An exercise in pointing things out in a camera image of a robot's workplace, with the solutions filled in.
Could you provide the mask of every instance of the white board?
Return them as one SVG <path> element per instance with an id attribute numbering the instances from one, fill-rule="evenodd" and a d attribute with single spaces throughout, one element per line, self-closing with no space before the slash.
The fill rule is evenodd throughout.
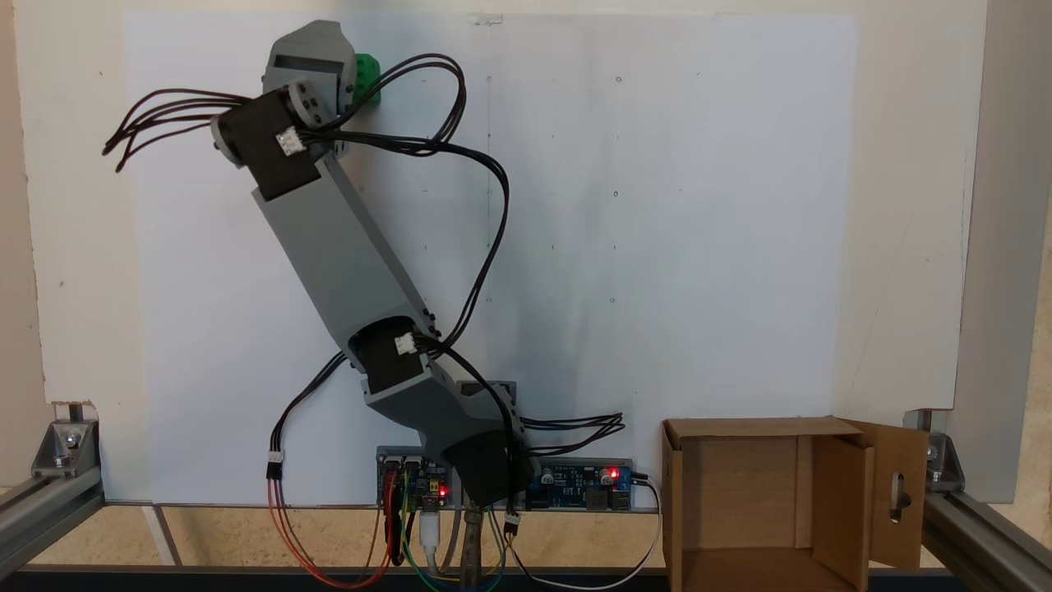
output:
<path id="1" fill-rule="evenodd" d="M 458 141 L 488 144 L 512 182 L 507 242 L 462 350 L 488 376 L 518 381 L 533 415 L 626 411 L 629 430 L 584 452 L 652 472 L 668 416 L 836 412 L 894 423 L 908 409 L 952 405 L 985 3 L 953 18 L 946 2 L 908 5 L 907 21 L 895 18 L 907 3 L 885 2 L 842 14 L 504 14 L 489 26 L 462 14 L 133 12 L 117 44 L 124 87 L 110 102 L 170 85 L 255 94 L 270 43 L 317 17 L 343 21 L 382 64 L 423 50 L 456 56 L 469 78 Z M 22 22 L 61 28 L 47 12 L 26 6 Z M 96 74 L 87 58 L 52 64 L 32 36 L 19 39 L 20 64 L 95 83 L 82 72 Z M 36 72 L 23 95 L 28 85 L 64 96 Z M 451 85 L 411 82 L 386 94 L 376 129 L 432 130 Z M 48 152 L 42 140 L 61 129 L 40 108 L 23 100 L 48 399 L 90 399 L 113 419 L 103 443 L 112 498 L 261 504 L 255 460 L 332 345 L 248 197 L 250 178 L 206 137 L 144 151 L 130 184 L 93 197 L 134 203 L 128 245 L 123 222 L 64 219 L 67 180 L 44 175 L 54 169 L 45 156 L 85 170 L 104 164 Z M 407 119 L 414 108 L 423 116 Z M 77 121 L 95 126 L 92 115 Z M 429 306 L 450 320 L 497 223 L 484 171 L 451 157 L 352 157 L 367 159 L 348 164 L 352 180 Z M 901 175 L 888 175 L 892 165 Z M 412 173 L 394 184 L 392 170 Z M 40 231 L 62 227 L 96 238 Z M 87 278 L 112 265 L 101 254 L 120 260 L 128 248 L 138 272 L 50 285 Z M 63 264 L 74 259 L 83 270 Z M 135 306 L 99 300 L 107 289 L 126 300 L 137 285 L 141 322 Z M 93 300 L 70 301 L 84 293 Z M 96 380 L 129 372 L 132 384 L 134 339 L 75 350 L 94 321 L 56 325 L 99 310 L 121 327 L 140 324 L 146 405 Z M 910 364 L 885 372 L 896 359 Z M 357 381 L 342 370 L 290 424 L 294 503 L 370 503 L 371 484 L 359 477 L 372 449 L 414 442 L 364 408 Z M 148 447 L 114 446 L 143 437 Z"/>
<path id="2" fill-rule="evenodd" d="M 656 472 L 665 417 L 832 411 L 853 19 L 338 17 L 381 63 L 431 50 L 469 73 L 457 139 L 505 164 L 512 208 L 462 350 L 518 382 L 523 414 L 624 411 L 628 430 L 582 454 Z M 129 100 L 177 80 L 251 93 L 269 44 L 307 18 L 135 16 Z M 389 86 L 364 125 L 433 132 L 454 88 L 439 74 Z M 335 347 L 250 176 L 208 143 L 130 166 L 154 498 L 259 503 L 260 466 L 237 460 L 260 457 Z M 364 147 L 345 160 L 448 331 L 500 219 L 486 170 Z M 290 423 L 291 499 L 371 503 L 376 446 L 414 443 L 365 407 L 359 380 L 341 371 Z"/>

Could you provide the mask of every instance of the microcontroller board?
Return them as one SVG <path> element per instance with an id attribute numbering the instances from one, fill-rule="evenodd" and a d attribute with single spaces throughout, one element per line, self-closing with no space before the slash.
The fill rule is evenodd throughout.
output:
<path id="1" fill-rule="evenodd" d="M 410 512 L 423 507 L 425 502 L 436 502 L 445 508 L 452 498 L 452 487 L 448 470 L 420 454 L 421 449 L 412 447 L 390 447 L 377 449 L 377 505 L 384 506 L 384 475 L 394 471 L 399 475 L 394 495 L 401 501 L 402 488 L 408 476 L 409 496 L 406 501 Z"/>
<path id="2" fill-rule="evenodd" d="M 630 512 L 632 464 L 623 458 L 552 457 L 540 460 L 541 472 L 515 498 L 524 511 Z M 423 456 L 419 447 L 377 448 L 377 504 L 384 505 L 384 476 L 400 476 L 394 495 L 401 499 L 408 473 L 408 509 L 425 502 L 452 508 L 460 491 L 449 470 Z"/>
<path id="3" fill-rule="evenodd" d="M 551 460 L 526 489 L 524 510 L 629 512 L 632 468 L 624 461 Z"/>

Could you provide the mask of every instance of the white connector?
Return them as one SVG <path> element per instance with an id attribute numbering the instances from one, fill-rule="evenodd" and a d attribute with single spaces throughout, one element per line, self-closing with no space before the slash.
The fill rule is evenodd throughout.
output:
<path id="1" fill-rule="evenodd" d="M 420 514 L 420 546 L 424 548 L 424 554 L 434 557 L 439 550 L 441 525 L 438 512 L 424 511 Z"/>
<path id="2" fill-rule="evenodd" d="M 275 137 L 278 138 L 278 145 L 281 146 L 281 151 L 285 152 L 285 156 L 292 156 L 307 149 L 307 146 L 303 145 L 300 135 L 296 132 L 296 127 L 289 127 Z"/>
<path id="3" fill-rule="evenodd" d="M 406 333 L 401 338 L 394 339 L 394 350 L 398 355 L 403 354 L 416 354 L 417 353 L 417 342 L 412 339 L 412 333 Z"/>

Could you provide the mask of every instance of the cardboard box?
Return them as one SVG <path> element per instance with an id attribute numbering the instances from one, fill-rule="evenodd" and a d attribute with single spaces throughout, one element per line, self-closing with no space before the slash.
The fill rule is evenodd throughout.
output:
<path id="1" fill-rule="evenodd" d="M 866 590 L 918 570 L 928 434 L 835 417 L 664 423 L 672 592 Z"/>

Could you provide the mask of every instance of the cardboard flap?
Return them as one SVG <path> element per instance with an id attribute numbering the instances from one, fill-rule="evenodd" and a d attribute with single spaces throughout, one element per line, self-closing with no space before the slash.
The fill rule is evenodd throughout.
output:
<path id="1" fill-rule="evenodd" d="M 797 440 L 684 443 L 683 548 L 794 548 Z"/>
<path id="2" fill-rule="evenodd" d="M 848 422 L 875 447 L 870 558 L 908 571 L 920 569 L 928 433 Z"/>
<path id="3" fill-rule="evenodd" d="M 672 448 L 705 437 L 821 436 L 858 434 L 857 428 L 833 417 L 770 417 L 765 420 L 666 420 Z"/>
<path id="4" fill-rule="evenodd" d="M 859 592 L 869 579 L 873 517 L 873 449 L 836 437 L 812 440 L 814 558 Z"/>
<path id="5" fill-rule="evenodd" d="M 671 592 L 683 589 L 683 453 L 662 438 L 662 552 Z"/>

